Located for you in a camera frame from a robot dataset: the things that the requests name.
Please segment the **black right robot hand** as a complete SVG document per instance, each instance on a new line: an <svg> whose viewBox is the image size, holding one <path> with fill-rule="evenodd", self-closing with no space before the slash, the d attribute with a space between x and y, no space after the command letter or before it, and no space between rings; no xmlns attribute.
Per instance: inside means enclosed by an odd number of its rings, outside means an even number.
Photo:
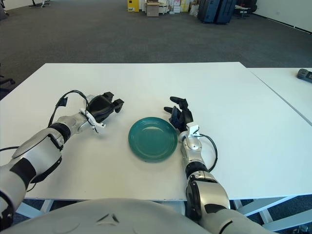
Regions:
<svg viewBox="0 0 312 234"><path fill-rule="evenodd" d="M171 114L169 122L181 133L187 130L187 124L193 122L193 116L188 109L188 102L184 98L171 96L170 100L178 105L174 107L164 107L164 111Z"/></svg>

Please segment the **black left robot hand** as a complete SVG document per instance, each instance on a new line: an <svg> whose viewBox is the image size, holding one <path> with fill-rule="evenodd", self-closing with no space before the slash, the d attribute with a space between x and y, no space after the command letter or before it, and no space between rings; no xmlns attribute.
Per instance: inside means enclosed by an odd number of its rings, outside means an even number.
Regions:
<svg viewBox="0 0 312 234"><path fill-rule="evenodd" d="M113 112L120 112L124 101L121 99L113 101L113 97L113 93L106 92L89 101L87 112L93 116L97 123L103 122Z"/></svg>

